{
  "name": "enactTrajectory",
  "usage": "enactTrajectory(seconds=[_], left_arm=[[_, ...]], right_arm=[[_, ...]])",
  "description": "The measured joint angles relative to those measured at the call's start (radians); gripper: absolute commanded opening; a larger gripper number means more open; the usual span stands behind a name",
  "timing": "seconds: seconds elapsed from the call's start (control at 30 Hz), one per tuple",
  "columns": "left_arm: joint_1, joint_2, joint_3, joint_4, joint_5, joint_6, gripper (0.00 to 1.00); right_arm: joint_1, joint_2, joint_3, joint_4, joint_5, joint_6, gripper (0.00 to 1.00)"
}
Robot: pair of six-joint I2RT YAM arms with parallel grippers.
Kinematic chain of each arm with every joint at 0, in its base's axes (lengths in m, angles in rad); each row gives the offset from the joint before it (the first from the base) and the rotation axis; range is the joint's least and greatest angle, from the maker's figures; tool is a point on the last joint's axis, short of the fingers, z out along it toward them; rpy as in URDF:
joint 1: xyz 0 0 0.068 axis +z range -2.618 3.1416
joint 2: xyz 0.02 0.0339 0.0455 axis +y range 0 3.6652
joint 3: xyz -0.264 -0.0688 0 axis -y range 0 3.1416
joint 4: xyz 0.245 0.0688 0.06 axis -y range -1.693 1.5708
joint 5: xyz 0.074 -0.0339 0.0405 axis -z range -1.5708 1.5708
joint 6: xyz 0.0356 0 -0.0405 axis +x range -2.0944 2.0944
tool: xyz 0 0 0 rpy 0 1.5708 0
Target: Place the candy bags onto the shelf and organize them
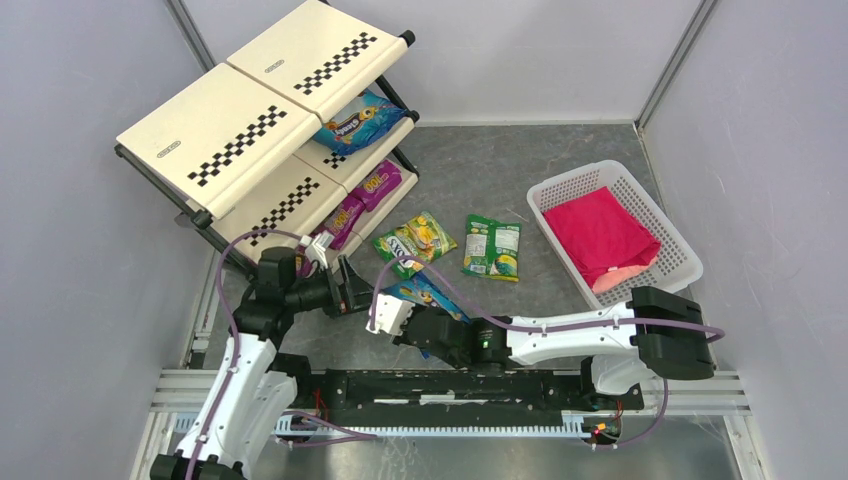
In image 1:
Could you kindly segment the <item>purple grape candy bag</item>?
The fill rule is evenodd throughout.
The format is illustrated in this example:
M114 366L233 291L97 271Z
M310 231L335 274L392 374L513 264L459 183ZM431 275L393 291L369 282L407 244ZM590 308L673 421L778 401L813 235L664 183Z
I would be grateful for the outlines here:
M349 195L321 223L317 232L331 234L333 240L330 243L330 248L339 250L347 241L353 226L364 212L364 203L359 198Z
M295 255L295 273L297 278L308 278L313 270L312 262L305 255Z

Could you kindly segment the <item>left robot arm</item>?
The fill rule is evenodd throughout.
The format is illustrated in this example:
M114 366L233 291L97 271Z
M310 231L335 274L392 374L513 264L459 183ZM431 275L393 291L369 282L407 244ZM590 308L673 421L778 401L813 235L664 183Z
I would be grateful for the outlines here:
M345 256L337 259L339 278L330 267L301 277L299 262L288 247L263 251L254 296L232 312L224 358L200 412L176 451L155 458L150 478L249 478L275 424L310 392L308 359L279 351L296 315L321 309L336 318L370 307L374 289Z

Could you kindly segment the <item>light blue Slendy bag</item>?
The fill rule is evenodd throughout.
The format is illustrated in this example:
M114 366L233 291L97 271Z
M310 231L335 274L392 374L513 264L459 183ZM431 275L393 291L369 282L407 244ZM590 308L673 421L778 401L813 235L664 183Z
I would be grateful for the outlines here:
M365 89L324 123L312 140L348 156L380 140L408 114L407 109Z

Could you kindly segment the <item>dark blue fruit candy bag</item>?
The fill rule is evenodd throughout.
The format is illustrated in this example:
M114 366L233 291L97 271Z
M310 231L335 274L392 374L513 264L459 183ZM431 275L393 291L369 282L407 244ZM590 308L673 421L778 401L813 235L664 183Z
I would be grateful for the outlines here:
M397 282L383 289L381 293L410 301L415 304L415 307L444 309L456 320L471 324L467 315L422 273L417 273L407 280Z

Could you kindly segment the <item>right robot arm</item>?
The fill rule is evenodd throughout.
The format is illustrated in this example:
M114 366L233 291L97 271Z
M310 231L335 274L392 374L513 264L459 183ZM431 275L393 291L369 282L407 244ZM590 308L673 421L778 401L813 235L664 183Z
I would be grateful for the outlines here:
M455 369L502 372L560 358L582 358L588 395L620 396L653 377L712 377L711 343L724 331L704 324L698 304L649 287L599 310L548 317L482 315L468 322L443 308L380 294L372 333L392 336Z

